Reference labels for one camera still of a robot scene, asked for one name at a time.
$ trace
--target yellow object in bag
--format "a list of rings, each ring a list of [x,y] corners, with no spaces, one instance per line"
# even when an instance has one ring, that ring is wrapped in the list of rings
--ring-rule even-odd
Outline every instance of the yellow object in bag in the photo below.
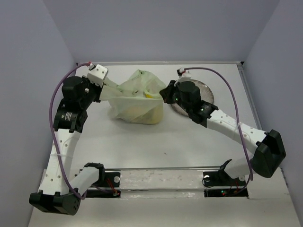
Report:
[[[159,91],[166,86],[151,72],[137,70],[121,85],[108,78],[104,83],[100,98],[111,105],[111,118],[140,124],[157,124],[162,120],[163,99]]]

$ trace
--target metal plate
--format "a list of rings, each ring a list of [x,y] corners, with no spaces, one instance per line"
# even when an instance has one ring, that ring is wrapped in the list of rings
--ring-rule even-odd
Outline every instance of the metal plate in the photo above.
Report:
[[[207,101],[211,104],[214,104],[214,95],[211,89],[199,80],[191,79],[190,81],[194,82],[194,84],[200,89],[201,99]],[[177,104],[171,104],[172,109],[184,116],[188,116],[188,114]]]

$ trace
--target red wire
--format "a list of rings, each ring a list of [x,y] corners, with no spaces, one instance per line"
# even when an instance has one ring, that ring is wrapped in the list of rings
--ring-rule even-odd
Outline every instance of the red wire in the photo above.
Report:
[[[239,184],[238,184],[238,182],[236,181],[236,184],[237,184],[237,189],[236,189],[236,192],[238,191],[238,189],[239,189]]]
[[[117,190],[114,188],[114,186],[113,186],[113,184],[111,183],[110,179],[108,178],[106,181],[107,181],[109,187],[112,189],[112,191],[115,192],[115,193],[117,193]]]

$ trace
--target screw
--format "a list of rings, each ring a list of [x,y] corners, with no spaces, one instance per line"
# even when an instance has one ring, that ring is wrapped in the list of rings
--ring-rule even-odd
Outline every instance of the screw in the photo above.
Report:
[[[240,181],[245,181],[245,177],[244,176],[239,176],[239,180]]]
[[[120,177],[115,176],[115,177],[114,177],[114,182],[115,182],[115,183],[119,183],[119,182],[120,182]]]

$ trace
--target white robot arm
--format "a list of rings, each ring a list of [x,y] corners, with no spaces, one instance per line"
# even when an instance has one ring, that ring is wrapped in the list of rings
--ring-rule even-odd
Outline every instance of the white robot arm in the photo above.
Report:
[[[43,212],[74,215],[81,199],[92,185],[105,181],[102,164],[87,163],[70,182],[71,163],[76,144],[87,119],[89,105],[100,102],[100,95],[108,69],[101,65],[86,64],[89,72],[85,77],[63,78],[61,100],[54,118],[53,128],[58,143],[53,143],[45,177],[38,192],[30,195],[29,202]],[[219,110],[217,106],[201,100],[199,88],[190,82],[190,75],[179,73],[179,80],[172,80],[160,91],[165,103],[177,103],[195,123],[218,131],[232,140],[242,143],[236,120]],[[257,130],[240,123],[253,170],[261,176],[271,177],[285,157],[281,136]],[[227,160],[218,171],[210,172],[205,183],[208,186],[230,185],[232,179],[250,174],[247,160]]]

